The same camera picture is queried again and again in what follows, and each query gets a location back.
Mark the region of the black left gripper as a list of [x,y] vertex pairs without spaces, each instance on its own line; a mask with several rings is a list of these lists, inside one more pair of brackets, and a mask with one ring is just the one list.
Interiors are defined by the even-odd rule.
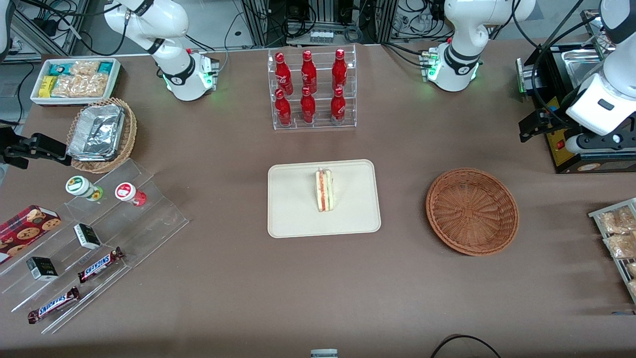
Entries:
[[519,139],[526,143],[535,136],[566,129],[566,120],[558,115],[550,115],[544,110],[534,110],[519,122]]

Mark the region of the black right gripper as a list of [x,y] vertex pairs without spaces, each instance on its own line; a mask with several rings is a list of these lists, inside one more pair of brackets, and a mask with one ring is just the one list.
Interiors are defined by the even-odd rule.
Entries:
[[30,138],[25,138],[14,131],[0,131],[0,154],[2,164],[19,169],[28,168],[26,158],[48,159],[64,166],[72,163],[66,144],[42,133],[34,133]]

